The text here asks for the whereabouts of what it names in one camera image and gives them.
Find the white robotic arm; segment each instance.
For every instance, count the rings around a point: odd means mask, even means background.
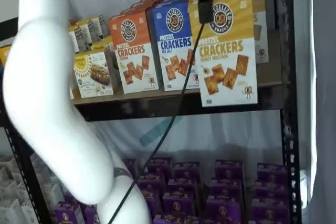
[[[82,203],[107,224],[133,179],[70,102],[74,66],[69,0],[19,0],[19,32],[4,72],[5,106],[18,132]],[[114,224],[150,224],[134,187]]]

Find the orange cracker box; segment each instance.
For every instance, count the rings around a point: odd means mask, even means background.
[[[193,41],[200,30],[198,0],[189,1]],[[195,54],[203,106],[257,103],[252,0],[214,0]]]
[[[160,62],[157,47],[152,48],[148,22],[150,8],[139,8],[109,20],[112,40],[124,93],[159,89]]]

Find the white box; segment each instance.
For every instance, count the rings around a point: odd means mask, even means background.
[[[74,45],[76,54],[79,52],[86,52],[91,50],[89,44],[85,42],[82,30],[79,26],[70,26],[69,36],[71,38],[72,44]]]
[[[108,48],[77,54],[73,68],[82,98],[116,92],[118,82]]]
[[[17,199],[3,199],[0,201],[0,223],[27,224]]]
[[[17,185],[16,187],[16,195],[20,203],[25,201],[30,201],[29,194],[27,192],[26,186],[23,182]]]
[[[65,201],[63,193],[58,183],[49,182],[41,188],[44,200],[49,212],[54,212],[54,208],[60,201]]]
[[[26,201],[21,205],[22,212],[26,217],[26,221],[28,224],[37,224],[38,220],[31,204],[32,202]]]
[[[16,199],[16,182],[14,180],[5,180],[0,182],[0,198]]]

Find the pretzel crackers box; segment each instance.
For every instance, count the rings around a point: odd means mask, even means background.
[[[190,0],[193,40],[201,27],[198,0]],[[257,103],[252,0],[214,0],[196,51],[203,106]]]
[[[182,89],[189,65],[192,65],[192,70],[186,88],[198,88],[195,60],[191,61],[193,42],[188,1],[177,0],[160,4],[153,10],[153,17],[164,90]]]
[[[152,49],[149,33],[151,20],[147,21],[146,12],[150,10],[144,7],[110,19],[125,94],[159,89],[159,66],[154,62],[157,52]]]

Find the pretzelized logo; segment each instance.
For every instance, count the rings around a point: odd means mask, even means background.
[[[181,11],[177,8],[171,8],[167,13],[166,22],[171,32],[177,33],[180,31],[183,27],[183,15]]]
[[[217,34],[228,32],[233,24],[233,12],[230,7],[223,3],[215,4],[212,7],[214,21],[210,23],[211,29]]]
[[[135,39],[137,35],[136,27],[133,21],[126,19],[121,24],[121,35],[122,37],[131,42]]]

